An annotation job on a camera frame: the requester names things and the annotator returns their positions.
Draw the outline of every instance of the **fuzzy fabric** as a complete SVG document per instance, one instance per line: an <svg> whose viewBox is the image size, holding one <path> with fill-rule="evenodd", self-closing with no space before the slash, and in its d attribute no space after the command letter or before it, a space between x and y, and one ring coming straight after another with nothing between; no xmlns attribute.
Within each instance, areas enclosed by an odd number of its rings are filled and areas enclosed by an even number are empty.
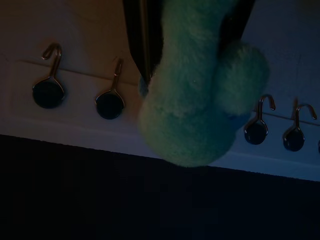
<svg viewBox="0 0 320 240"><path fill-rule="evenodd" d="M146 143L165 160L205 166L235 140L269 77L258 50L234 43L218 60L221 23L236 0L164 0L163 50L139 114Z"/></svg>

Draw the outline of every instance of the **white panel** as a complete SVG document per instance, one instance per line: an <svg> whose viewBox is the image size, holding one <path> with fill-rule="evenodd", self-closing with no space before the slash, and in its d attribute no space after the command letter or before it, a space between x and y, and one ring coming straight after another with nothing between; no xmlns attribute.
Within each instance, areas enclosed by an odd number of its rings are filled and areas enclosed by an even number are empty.
<svg viewBox="0 0 320 240"><path fill-rule="evenodd" d="M52 42L62 46L60 68L111 78L113 61L126 63L123 82L136 84L122 0L2 0L0 55L9 61L42 65L42 52Z"/></svg>
<svg viewBox="0 0 320 240"><path fill-rule="evenodd" d="M297 97L320 115L319 12L318 0L256 1L242 39L257 46L270 63L266 93L274 97L273 114L290 118ZM271 112L267 105L264 111ZM301 119L313 122L308 111L301 112Z"/></svg>

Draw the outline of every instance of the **stuffed animal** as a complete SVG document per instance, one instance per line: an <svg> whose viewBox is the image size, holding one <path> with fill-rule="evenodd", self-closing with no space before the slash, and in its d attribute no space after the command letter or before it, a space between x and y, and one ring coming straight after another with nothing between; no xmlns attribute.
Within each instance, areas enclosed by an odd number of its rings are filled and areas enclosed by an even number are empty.
<svg viewBox="0 0 320 240"><path fill-rule="evenodd" d="M269 78L264 56L240 41L218 57L220 27L237 0L164 0L163 49L139 113L139 129L160 157L210 164L233 145Z"/></svg>

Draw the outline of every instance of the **dark floor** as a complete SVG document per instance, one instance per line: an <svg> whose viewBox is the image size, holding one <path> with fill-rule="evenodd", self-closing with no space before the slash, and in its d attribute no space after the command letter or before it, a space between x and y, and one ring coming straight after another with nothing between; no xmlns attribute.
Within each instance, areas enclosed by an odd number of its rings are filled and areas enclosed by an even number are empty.
<svg viewBox="0 0 320 240"><path fill-rule="evenodd" d="M0 142L3 224L67 229L68 239L320 239L318 182Z"/></svg>

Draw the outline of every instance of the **plush toy ear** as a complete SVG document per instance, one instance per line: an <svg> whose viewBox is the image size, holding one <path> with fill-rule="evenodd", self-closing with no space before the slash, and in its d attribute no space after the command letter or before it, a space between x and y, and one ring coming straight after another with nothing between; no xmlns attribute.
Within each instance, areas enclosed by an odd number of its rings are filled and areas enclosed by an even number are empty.
<svg viewBox="0 0 320 240"><path fill-rule="evenodd" d="M251 112L263 94L270 70L256 48L232 43L222 54L213 77L215 104L229 115Z"/></svg>

